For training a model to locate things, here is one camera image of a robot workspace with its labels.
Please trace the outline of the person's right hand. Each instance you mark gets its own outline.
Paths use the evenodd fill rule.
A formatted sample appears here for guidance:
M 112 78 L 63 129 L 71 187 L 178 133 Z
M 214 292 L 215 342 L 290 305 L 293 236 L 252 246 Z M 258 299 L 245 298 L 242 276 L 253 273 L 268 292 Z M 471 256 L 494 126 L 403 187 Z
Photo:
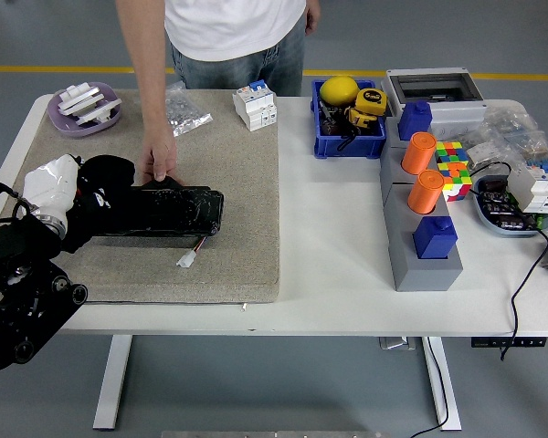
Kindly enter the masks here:
M 168 127 L 145 129 L 139 169 L 142 182 L 163 182 L 171 177 L 178 183 L 176 174 L 177 148 L 173 132 Z

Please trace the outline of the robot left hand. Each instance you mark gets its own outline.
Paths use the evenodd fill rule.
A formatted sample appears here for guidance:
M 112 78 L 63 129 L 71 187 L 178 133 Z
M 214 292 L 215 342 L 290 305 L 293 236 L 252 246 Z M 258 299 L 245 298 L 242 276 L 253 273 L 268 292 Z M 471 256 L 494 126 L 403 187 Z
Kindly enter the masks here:
M 31 213 L 43 222 L 65 223 L 77 191 L 92 193 L 96 205 L 110 208 L 105 189 L 97 178 L 103 173 L 96 166 L 104 156 L 88 160 L 65 154 L 43 164 L 25 176 L 23 198 L 31 204 Z

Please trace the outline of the person's left hand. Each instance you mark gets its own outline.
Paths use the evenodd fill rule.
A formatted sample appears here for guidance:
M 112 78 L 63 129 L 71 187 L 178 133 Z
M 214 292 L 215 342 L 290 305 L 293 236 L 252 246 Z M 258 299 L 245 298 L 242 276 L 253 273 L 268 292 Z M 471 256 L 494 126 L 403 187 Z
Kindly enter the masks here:
M 305 28 L 304 32 L 306 36 L 310 36 L 316 32 L 321 19 L 321 5 L 319 0 L 306 0 L 305 1 Z

